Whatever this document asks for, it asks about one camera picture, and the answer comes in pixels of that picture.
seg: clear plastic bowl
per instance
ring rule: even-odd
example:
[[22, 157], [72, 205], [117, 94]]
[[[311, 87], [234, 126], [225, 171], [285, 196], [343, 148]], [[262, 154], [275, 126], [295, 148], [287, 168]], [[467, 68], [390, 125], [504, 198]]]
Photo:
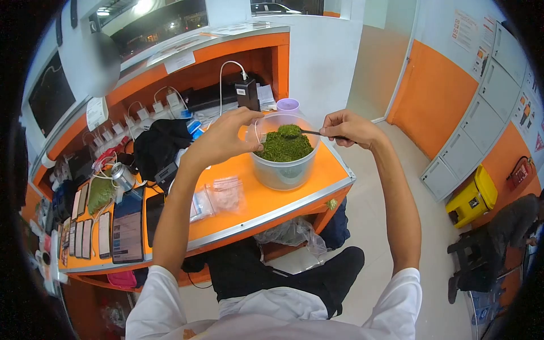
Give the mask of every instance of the clear plastic bowl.
[[[266, 141], [266, 133], [277, 131], [281, 125], [296, 124], [303, 130], [313, 130], [304, 116], [291, 112], [270, 113], [251, 124], [245, 136], [246, 141]], [[308, 180], [319, 147], [319, 136], [307, 134], [313, 151], [292, 162], [272, 162], [251, 153], [255, 176], [264, 186], [274, 190], [293, 190]]]

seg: locker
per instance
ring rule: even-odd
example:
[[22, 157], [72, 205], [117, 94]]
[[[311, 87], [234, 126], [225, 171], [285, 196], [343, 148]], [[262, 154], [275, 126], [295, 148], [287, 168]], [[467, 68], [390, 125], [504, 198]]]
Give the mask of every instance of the locker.
[[476, 95], [461, 127], [484, 154], [499, 137], [504, 122], [480, 95]]
[[523, 48], [516, 38], [498, 22], [492, 55], [516, 83], [521, 86], [525, 68], [527, 67], [525, 53], [523, 53]]
[[495, 60], [491, 59], [487, 67], [489, 69], [479, 94], [506, 123], [520, 93], [520, 87]]
[[452, 174], [440, 157], [436, 158], [421, 176], [421, 181], [425, 183], [437, 199], [449, 194], [458, 183], [458, 179]]
[[482, 158], [482, 153], [462, 128], [458, 128], [448, 141], [440, 157], [459, 179], [468, 175]]

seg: cup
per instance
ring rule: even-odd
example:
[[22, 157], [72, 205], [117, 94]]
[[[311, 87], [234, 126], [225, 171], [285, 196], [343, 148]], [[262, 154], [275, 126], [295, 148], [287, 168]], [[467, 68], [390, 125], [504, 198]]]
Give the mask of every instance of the cup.
[[299, 101], [292, 98], [280, 99], [276, 103], [277, 110], [284, 111], [284, 112], [298, 113], [299, 106], [300, 106]]

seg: ceiling light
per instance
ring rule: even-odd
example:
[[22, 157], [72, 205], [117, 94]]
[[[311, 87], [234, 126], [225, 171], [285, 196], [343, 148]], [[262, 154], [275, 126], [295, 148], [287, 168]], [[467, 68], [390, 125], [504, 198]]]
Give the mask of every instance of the ceiling light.
[[152, 6], [152, 0], [140, 0], [134, 5], [134, 12], [136, 12], [136, 14], [145, 14], [151, 10]]

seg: white shirt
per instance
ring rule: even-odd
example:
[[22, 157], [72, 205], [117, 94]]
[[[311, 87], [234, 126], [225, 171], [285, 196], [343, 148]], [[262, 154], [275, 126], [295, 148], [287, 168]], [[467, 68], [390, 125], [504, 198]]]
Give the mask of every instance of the white shirt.
[[129, 314], [126, 339], [415, 339], [422, 301], [419, 271], [396, 273], [362, 327], [326, 320], [321, 299], [279, 287], [219, 302], [219, 320], [187, 324], [172, 273], [153, 265], [136, 306]]

